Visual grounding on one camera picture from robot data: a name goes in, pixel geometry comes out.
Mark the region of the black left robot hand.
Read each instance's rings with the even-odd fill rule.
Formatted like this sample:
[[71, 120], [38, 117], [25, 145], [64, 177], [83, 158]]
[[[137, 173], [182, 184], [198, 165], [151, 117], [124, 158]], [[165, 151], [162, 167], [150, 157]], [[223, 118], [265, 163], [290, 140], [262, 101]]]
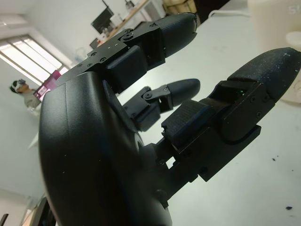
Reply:
[[168, 200], [198, 177], [208, 181], [259, 136], [258, 122], [300, 71], [293, 48], [262, 53], [200, 101], [197, 79], [118, 101], [187, 46], [196, 28], [195, 14], [180, 13], [126, 29], [45, 95], [40, 166], [59, 225], [170, 226]]

